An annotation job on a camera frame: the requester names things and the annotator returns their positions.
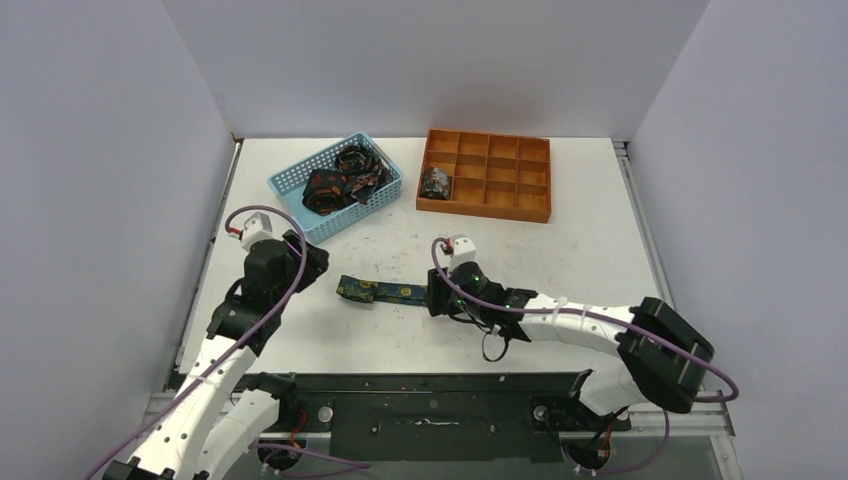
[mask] dark cloth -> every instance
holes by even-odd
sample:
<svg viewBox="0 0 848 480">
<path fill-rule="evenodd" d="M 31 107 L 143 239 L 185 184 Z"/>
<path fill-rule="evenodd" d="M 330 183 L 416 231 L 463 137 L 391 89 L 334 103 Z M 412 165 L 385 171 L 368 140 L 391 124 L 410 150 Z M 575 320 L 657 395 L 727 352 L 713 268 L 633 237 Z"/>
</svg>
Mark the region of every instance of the dark cloth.
<svg viewBox="0 0 848 480">
<path fill-rule="evenodd" d="M 428 167 L 421 172 L 421 198 L 450 200 L 450 176 L 441 168 Z"/>
<path fill-rule="evenodd" d="M 336 169 L 348 175 L 350 193 L 362 204 L 383 185 L 392 180 L 391 172 L 383 166 L 380 156 L 364 145 L 345 147 L 336 156 Z"/>
<path fill-rule="evenodd" d="M 316 168 L 303 190 L 303 206 L 318 215 L 329 215 L 353 204 L 350 178 L 336 170 Z"/>
</svg>

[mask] wooden compartment tray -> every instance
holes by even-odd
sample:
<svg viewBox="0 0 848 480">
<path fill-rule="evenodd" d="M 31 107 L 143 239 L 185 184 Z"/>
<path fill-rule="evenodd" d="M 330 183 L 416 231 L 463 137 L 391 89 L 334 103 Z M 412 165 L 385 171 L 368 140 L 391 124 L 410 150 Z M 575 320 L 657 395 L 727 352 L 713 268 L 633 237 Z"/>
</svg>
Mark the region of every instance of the wooden compartment tray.
<svg viewBox="0 0 848 480">
<path fill-rule="evenodd" d="M 421 173 L 447 172 L 450 200 L 421 197 L 430 212 L 547 223 L 551 216 L 551 146 L 544 138 L 431 129 Z"/>
</svg>

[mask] white tabletop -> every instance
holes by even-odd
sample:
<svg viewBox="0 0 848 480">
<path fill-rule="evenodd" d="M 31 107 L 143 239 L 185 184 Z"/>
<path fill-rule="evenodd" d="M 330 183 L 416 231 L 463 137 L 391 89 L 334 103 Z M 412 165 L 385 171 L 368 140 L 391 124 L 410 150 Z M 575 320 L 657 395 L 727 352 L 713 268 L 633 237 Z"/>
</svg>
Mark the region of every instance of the white tabletop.
<svg viewBox="0 0 848 480">
<path fill-rule="evenodd" d="M 485 373 L 567 372 L 614 360 L 581 347 L 515 341 L 507 356 L 487 363 L 482 333 L 426 308 L 357 304 L 336 295 L 340 275 L 425 284 L 434 237 L 464 233 L 493 281 L 594 305 L 635 305 L 657 296 L 636 218 L 609 139 L 551 140 L 552 214 L 548 224 L 477 218 L 415 209 L 423 138 L 377 138 L 404 174 L 401 197 L 321 243 L 330 268 L 295 295 L 282 326 L 248 373 Z M 269 176 L 338 139 L 248 139 L 233 175 L 224 216 L 247 204 L 280 207 Z M 288 229 L 273 218 L 274 231 Z M 243 276 L 246 253 L 219 235 L 189 318 L 180 372 L 200 348 L 213 310 Z M 501 340 L 486 342 L 489 356 Z"/>
</svg>

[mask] blue basket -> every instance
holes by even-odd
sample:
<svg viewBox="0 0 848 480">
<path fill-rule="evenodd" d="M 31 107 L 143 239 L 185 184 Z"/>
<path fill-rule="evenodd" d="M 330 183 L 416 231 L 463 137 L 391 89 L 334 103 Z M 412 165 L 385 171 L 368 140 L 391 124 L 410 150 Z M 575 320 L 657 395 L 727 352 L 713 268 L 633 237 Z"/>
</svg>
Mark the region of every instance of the blue basket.
<svg viewBox="0 0 848 480">
<path fill-rule="evenodd" d="M 392 181 L 374 192 L 367 204 L 354 203 L 343 210 L 322 217 L 303 206 L 303 190 L 306 188 L 306 182 L 309 180 L 309 174 L 312 173 L 312 170 L 334 168 L 336 155 L 349 145 L 364 145 L 374 150 L 380 156 L 383 165 L 391 171 Z M 377 146 L 374 140 L 368 134 L 359 132 L 271 175 L 268 178 L 268 185 L 288 205 L 292 216 L 306 233 L 306 239 L 309 243 L 317 245 L 397 199 L 400 196 L 400 181 L 402 178 L 403 174 L 400 169 Z"/>
</svg>

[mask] white wall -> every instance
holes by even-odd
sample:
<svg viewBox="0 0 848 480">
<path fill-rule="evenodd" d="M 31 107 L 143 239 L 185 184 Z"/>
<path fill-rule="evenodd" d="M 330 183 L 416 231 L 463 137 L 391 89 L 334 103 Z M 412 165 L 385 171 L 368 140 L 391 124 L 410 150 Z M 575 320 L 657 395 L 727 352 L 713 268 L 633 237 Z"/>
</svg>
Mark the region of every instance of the white wall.
<svg viewBox="0 0 848 480">
<path fill-rule="evenodd" d="M 161 388 L 233 144 L 158 0 L 2 2 L 0 72 L 0 476 L 74 479 Z"/>
<path fill-rule="evenodd" d="M 630 138 L 708 0 L 165 0 L 237 136 Z"/>
<path fill-rule="evenodd" d="M 632 146 L 747 479 L 844 478 L 848 3 L 713 0 Z"/>
</svg>

